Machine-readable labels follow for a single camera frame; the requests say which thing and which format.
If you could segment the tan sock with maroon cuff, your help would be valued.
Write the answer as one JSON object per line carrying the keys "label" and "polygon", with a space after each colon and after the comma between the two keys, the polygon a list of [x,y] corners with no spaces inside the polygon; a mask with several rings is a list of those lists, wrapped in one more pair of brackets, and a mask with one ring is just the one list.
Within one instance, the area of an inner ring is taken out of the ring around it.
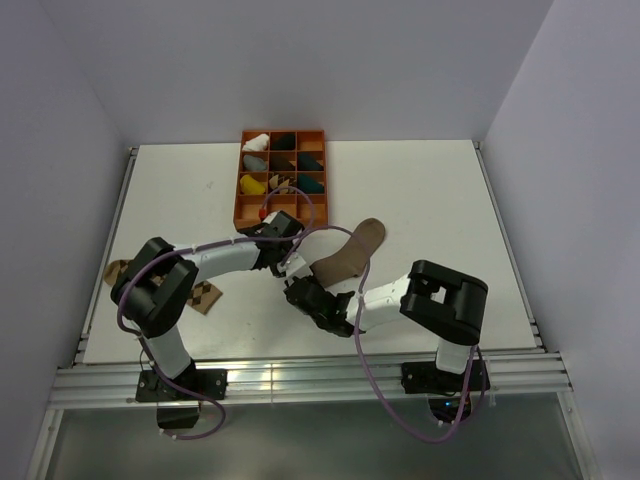
{"label": "tan sock with maroon cuff", "polygon": [[316,260],[310,269],[324,288],[360,277],[373,254],[386,238],[384,224],[376,218],[363,220],[350,237],[335,253]]}

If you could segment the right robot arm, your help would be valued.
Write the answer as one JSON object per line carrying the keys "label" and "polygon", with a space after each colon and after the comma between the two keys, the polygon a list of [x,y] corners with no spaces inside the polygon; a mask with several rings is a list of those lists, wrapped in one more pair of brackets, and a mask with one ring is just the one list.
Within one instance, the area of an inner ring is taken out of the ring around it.
{"label": "right robot arm", "polygon": [[468,374],[470,350],[480,342],[489,286],[471,275],[418,260],[408,274],[364,293],[333,294],[314,275],[285,280],[289,304],[330,334],[349,338],[408,319],[438,338],[435,383],[452,390]]}

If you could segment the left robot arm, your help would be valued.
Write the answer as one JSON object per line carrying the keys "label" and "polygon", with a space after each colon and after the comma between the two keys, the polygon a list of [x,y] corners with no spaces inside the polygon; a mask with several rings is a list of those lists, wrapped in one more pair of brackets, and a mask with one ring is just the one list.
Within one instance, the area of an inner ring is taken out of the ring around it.
{"label": "left robot arm", "polygon": [[161,237],[148,240],[111,290],[118,327],[135,335],[159,370],[159,388],[172,399],[191,394],[196,366],[187,352],[178,320],[196,284],[234,272],[269,269],[293,248],[304,225],[284,211],[210,244],[191,247]]}

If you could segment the argyle rolled sock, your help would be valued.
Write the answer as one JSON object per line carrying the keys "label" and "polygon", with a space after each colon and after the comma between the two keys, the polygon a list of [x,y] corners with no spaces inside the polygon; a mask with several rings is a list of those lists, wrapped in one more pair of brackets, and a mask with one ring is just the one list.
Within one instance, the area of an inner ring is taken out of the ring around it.
{"label": "argyle rolled sock", "polygon": [[272,172],[268,179],[269,191],[277,194],[295,194],[296,178],[292,175]]}

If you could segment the teal rolled sock lower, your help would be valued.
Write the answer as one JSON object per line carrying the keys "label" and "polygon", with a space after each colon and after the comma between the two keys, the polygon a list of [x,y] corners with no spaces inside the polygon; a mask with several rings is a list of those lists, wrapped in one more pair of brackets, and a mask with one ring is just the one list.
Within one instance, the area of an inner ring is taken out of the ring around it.
{"label": "teal rolled sock lower", "polygon": [[308,195],[324,194],[325,186],[306,174],[299,174],[297,177],[297,187]]}

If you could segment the teal rolled sock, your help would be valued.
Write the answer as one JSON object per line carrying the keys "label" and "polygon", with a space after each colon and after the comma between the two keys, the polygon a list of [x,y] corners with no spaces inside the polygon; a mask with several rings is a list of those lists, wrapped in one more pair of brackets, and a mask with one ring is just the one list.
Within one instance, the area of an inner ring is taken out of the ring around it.
{"label": "teal rolled sock", "polygon": [[308,195],[324,194],[325,186],[306,174],[299,174],[297,177],[297,187]]}
{"label": "teal rolled sock", "polygon": [[297,156],[297,168],[299,171],[323,171],[323,164],[310,152],[299,152]]}

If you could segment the yellow rolled sock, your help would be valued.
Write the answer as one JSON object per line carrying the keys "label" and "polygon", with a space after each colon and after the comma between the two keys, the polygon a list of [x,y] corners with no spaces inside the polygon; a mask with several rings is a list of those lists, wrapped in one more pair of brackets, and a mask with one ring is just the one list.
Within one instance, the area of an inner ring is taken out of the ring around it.
{"label": "yellow rolled sock", "polygon": [[266,187],[251,175],[243,175],[239,179],[240,191],[244,195],[264,195]]}

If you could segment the orange wooden compartment tray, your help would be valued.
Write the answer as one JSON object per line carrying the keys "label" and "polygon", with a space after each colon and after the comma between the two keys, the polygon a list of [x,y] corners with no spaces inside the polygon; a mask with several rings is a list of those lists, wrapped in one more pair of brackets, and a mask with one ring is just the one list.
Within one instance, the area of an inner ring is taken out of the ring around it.
{"label": "orange wooden compartment tray", "polygon": [[303,224],[328,223],[328,161],[322,130],[242,132],[233,224],[240,230],[284,211]]}

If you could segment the dark brown rolled sock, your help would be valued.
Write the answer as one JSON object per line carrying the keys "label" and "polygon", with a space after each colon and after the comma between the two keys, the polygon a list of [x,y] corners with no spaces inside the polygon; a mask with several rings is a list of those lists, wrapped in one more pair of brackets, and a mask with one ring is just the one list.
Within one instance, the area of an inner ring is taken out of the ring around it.
{"label": "dark brown rolled sock", "polygon": [[269,156],[271,171],[295,171],[296,166],[290,156],[278,152],[272,152]]}

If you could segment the grey rolled sock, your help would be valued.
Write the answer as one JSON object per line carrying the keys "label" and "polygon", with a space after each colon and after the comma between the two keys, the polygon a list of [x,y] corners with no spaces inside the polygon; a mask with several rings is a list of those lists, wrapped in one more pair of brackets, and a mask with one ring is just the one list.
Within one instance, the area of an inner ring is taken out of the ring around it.
{"label": "grey rolled sock", "polygon": [[246,171],[264,172],[268,170],[267,162],[261,157],[257,157],[254,155],[244,155],[242,162]]}

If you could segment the teal rolled sock upper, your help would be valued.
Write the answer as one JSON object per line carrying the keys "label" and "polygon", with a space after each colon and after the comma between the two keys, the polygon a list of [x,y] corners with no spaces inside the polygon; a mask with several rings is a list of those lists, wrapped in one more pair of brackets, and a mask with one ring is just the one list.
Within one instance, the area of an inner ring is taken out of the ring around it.
{"label": "teal rolled sock upper", "polygon": [[310,152],[299,152],[297,156],[297,168],[299,171],[323,171],[323,164]]}

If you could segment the dark green rolled sock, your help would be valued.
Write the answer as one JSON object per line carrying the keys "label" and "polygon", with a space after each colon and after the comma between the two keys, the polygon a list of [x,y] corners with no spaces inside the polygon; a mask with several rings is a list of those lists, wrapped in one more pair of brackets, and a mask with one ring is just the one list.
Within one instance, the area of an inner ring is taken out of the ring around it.
{"label": "dark green rolled sock", "polygon": [[296,146],[295,132],[274,132],[271,136],[270,149],[273,151],[292,151]]}

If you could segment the white rolled sock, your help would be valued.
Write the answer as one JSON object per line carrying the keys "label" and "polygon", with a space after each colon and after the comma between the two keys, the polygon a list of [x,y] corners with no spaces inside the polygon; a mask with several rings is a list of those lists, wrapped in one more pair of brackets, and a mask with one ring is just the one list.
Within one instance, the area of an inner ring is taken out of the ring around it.
{"label": "white rolled sock", "polygon": [[261,133],[247,140],[242,146],[242,150],[245,152],[266,151],[269,147],[269,143],[270,143],[270,136],[267,133]]}

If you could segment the brown argyle sock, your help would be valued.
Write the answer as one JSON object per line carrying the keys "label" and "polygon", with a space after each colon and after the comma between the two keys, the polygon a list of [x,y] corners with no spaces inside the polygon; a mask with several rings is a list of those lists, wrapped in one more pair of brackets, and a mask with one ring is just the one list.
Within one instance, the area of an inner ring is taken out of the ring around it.
{"label": "brown argyle sock", "polygon": [[[118,278],[128,269],[130,260],[115,260],[109,263],[103,273],[103,281],[113,287]],[[206,315],[222,297],[223,292],[209,281],[195,284],[186,304],[201,315]]]}

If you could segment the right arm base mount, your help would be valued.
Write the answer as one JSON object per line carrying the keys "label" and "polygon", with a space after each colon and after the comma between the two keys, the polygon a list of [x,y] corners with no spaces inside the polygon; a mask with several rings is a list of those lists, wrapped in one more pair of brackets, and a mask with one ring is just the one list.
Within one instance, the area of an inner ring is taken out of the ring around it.
{"label": "right arm base mount", "polygon": [[[401,364],[401,385],[406,394],[436,394],[453,396],[462,390],[465,373],[454,374],[438,370],[434,361]],[[474,360],[468,390],[481,392],[491,387],[484,364]]]}

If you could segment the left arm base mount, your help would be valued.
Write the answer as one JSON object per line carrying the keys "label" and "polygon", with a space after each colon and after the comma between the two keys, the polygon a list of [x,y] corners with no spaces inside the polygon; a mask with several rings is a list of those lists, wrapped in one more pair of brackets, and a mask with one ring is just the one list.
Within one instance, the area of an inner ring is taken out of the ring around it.
{"label": "left arm base mount", "polygon": [[169,385],[154,370],[140,373],[134,400],[156,406],[159,428],[182,433],[196,426],[204,398],[220,401],[227,388],[226,369],[196,369],[182,375],[177,387]]}

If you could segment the aluminium table frame rail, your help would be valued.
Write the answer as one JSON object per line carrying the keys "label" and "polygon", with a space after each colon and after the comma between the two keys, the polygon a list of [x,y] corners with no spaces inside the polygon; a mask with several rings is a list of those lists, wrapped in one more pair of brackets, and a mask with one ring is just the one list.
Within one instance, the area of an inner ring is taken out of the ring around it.
{"label": "aluminium table frame rail", "polygon": [[[572,383],[560,354],[483,355],[488,365],[489,392],[494,395],[564,393]],[[296,360],[201,362],[203,370],[227,371],[225,405],[374,400],[376,398],[356,356]],[[137,364],[86,365],[56,373],[47,407],[109,409],[142,407],[134,400]]]}

